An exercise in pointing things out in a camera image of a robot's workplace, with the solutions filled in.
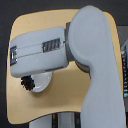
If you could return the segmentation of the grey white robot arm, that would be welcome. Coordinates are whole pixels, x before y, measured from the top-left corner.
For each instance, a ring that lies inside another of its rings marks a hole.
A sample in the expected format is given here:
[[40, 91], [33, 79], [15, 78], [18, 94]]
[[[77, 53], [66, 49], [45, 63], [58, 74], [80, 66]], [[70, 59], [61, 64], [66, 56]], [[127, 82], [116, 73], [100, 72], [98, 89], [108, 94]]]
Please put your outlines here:
[[100, 9], [85, 6], [75, 14], [68, 29], [58, 26], [27, 32], [10, 42], [14, 77], [55, 71], [71, 61], [90, 69], [91, 83], [81, 106], [81, 127], [126, 128], [111, 30]]

